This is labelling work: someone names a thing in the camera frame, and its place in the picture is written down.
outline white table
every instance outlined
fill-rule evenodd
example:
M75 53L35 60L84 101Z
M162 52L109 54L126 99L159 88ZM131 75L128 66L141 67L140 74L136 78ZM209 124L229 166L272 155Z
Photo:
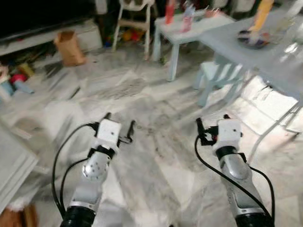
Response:
M186 44L193 41L198 41L201 34L209 29L220 27L233 22L231 18L224 14L220 14L212 18L203 18L199 21L199 17L204 15L204 10L198 10L194 15L194 22L191 30L185 33L181 32L183 26L183 15L174 16L173 23L166 25L165 18L159 18L155 21L155 40L153 44L153 60L158 61L160 59L161 41L160 34L166 37L172 44L172 54L170 59L169 75L167 81L173 81L176 78L176 70L178 64L178 55L180 44Z
M285 11L276 10L269 14L264 29L277 23L285 14ZM280 119L278 119L266 132L264 132L253 147L249 157L251 162L255 156L260 142L285 119L289 114L293 114L287 121L285 128L293 120L303 106L303 59L289 57L282 61L285 56L285 48L292 43L299 25L303 22L303 17L295 18L293 25L279 44L269 44L263 49L248 49L238 43L236 36L240 30L249 28L253 19L246 19L230 25L215 28L203 33L200 41L211 47L216 53L228 58L230 61L242 64L246 69L257 69L259 75L268 80L273 87L283 91L288 96L292 96L298 102L292 106Z

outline light blue chair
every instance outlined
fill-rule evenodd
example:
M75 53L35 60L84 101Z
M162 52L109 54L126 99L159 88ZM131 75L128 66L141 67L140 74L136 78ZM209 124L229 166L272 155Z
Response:
M198 105L206 106L208 96L214 87L222 88L227 84L233 84L233 86L224 99L232 98L243 80L244 72L245 70L241 65L234 64L220 55L216 55L214 61L203 62L193 85L194 89L200 89L203 84L205 87L198 100Z

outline tv stand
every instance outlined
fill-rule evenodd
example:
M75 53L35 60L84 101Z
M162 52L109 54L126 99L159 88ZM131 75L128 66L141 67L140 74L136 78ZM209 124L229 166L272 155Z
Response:
M61 27L49 32L32 35L18 41L7 41L0 44L0 56L24 50L26 48L51 42L55 39L58 32L73 30L76 32L79 39L80 48L84 51L91 51L102 47L102 41L98 26L89 19L76 25Z

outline wire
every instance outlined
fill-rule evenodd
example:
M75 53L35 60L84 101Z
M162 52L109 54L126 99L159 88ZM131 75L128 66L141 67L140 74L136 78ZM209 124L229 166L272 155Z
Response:
M61 182L61 187L60 187L60 204L62 206L62 209L64 210L65 212L65 207L64 207L64 202L63 202L63 191L64 191L64 183L65 183L65 179L66 179L66 176L68 174L68 172L71 170L71 168L73 168L75 165L77 165L78 163L80 162L84 162L86 161L88 158L84 158L84 159L81 159L79 161L76 161L74 163L72 163L68 168L67 170L65 171L64 173L64 176L63 176L63 179L62 179L62 182Z
M198 153L197 150L197 144L199 141L200 137L199 135L196 137L195 140L195 153L197 158L199 159L200 162L202 162L206 167L208 167L209 169L211 169L212 171L214 171L215 173L217 173L218 175L220 175L222 178L224 178L225 180L227 180L228 182L230 182L231 184L235 185L236 187L238 187L240 190L242 190L245 194L247 194L252 200L254 200L260 207L261 209L265 212L265 215L271 220L271 226L274 227L275 223L274 220L272 219L272 217L270 216L268 210L265 208L265 206L254 196L252 195L249 191L247 191L245 188L243 188L241 185L239 185L238 183L236 183L234 180L232 180L231 178L229 178L228 176L226 176L225 174L221 173L219 170L215 169L214 167L212 167L210 164L208 164L207 162L205 162L201 156Z
M58 200L58 196L57 196L56 189L55 189L55 174L56 174L56 165L57 165L58 157L59 157L59 154L60 154L62 148L67 143L67 141L73 136L73 134L75 134L76 131L78 131L80 128L83 128L85 126L91 127L91 123L80 125L74 131L72 131L72 133L66 138L66 140L63 142L63 144L60 146L60 148L59 148L59 150L58 150L58 152L57 152L57 154L55 156L54 162L53 162L52 194L53 194L53 199L55 201L55 204L56 204L56 206L57 206L57 208L58 208L58 210L59 210L59 212L60 212L60 214L61 214L62 217L65 214L65 209L61 206L61 203Z
M276 206L276 203L275 203L275 193L274 193L274 187L270 181L270 179L266 176L265 173L261 172L260 170L258 169L255 169L253 167L250 166L250 168L257 172L258 174L261 174L266 180L267 180L267 183L269 185L269 188L270 188L270 195L271 195L271 218L273 219L273 221L275 221L275 206Z

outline paper bag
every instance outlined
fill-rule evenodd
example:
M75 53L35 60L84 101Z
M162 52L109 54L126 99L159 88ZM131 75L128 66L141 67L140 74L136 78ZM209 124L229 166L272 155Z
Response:
M64 66L76 66L85 63L86 59L80 50L75 32L64 31L58 33L54 43L62 56Z

